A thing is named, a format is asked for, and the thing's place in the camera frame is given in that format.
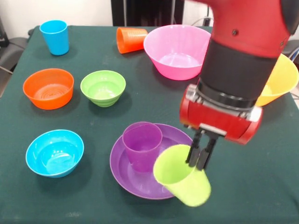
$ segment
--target purple plastic plate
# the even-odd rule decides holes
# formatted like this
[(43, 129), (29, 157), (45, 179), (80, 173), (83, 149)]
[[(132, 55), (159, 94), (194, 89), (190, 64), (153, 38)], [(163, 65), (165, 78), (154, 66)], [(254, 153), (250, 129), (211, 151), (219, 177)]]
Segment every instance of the purple plastic plate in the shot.
[[(181, 130), (170, 125), (156, 125), (161, 129), (163, 134), (160, 153), (173, 145), (191, 145), (191, 138)], [(152, 172), (139, 173), (132, 169), (121, 137), (119, 137), (114, 144), (110, 154), (110, 168), (116, 181), (125, 190), (138, 197), (151, 200), (161, 200), (173, 197), (164, 186), (155, 180)]]

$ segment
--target pink bowl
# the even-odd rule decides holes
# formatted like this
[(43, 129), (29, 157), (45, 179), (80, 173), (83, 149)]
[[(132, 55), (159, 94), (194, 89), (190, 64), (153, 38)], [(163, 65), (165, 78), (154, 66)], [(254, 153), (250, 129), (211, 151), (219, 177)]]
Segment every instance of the pink bowl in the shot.
[(169, 25), (151, 31), (144, 50), (157, 70), (174, 80), (187, 80), (200, 73), (211, 34), (188, 25)]

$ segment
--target lime green plastic cup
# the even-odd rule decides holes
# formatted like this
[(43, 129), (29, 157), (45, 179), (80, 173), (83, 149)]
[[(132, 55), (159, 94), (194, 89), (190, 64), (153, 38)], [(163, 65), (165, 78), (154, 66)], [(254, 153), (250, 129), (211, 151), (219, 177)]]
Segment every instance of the lime green plastic cup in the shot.
[(115, 71), (95, 71), (83, 78), (82, 93), (94, 104), (109, 107), (115, 104), (126, 88), (126, 80)]
[(166, 149), (154, 165), (154, 177), (184, 204), (196, 207), (207, 201), (211, 185), (204, 170), (185, 162), (190, 146), (175, 145)]

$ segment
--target green bowl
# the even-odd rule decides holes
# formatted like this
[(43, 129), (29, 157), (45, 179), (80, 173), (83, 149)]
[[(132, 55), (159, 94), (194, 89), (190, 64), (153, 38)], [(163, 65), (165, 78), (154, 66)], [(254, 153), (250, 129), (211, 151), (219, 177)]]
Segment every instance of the green bowl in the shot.
[(94, 104), (109, 107), (115, 104), (125, 90), (126, 80), (115, 71), (95, 71), (81, 81), (82, 93)]

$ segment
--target green tablecloth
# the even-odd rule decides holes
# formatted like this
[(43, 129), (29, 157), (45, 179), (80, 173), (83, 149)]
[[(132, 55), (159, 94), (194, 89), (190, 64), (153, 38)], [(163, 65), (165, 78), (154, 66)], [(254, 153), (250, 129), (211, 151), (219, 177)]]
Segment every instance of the green tablecloth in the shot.
[[(196, 79), (162, 77), (143, 51), (119, 54), (115, 32), (115, 27), (70, 26), (70, 52), (52, 56), (34, 31), (0, 99), (0, 223), (298, 223), (299, 114), (289, 94), (265, 107), (248, 145), (219, 140), (207, 169), (212, 194), (204, 205), (145, 200), (118, 185), (109, 155), (129, 124), (165, 123), (192, 137), (179, 123), (178, 110), (185, 88)], [(24, 96), (22, 84), (33, 72), (53, 67), (72, 73), (74, 95), (61, 109), (40, 110)], [(117, 71), (127, 81), (112, 107), (97, 107), (80, 92), (82, 78), (96, 70)], [(53, 129), (75, 131), (85, 143), (80, 164), (60, 179), (38, 176), (25, 162), (31, 141)]]

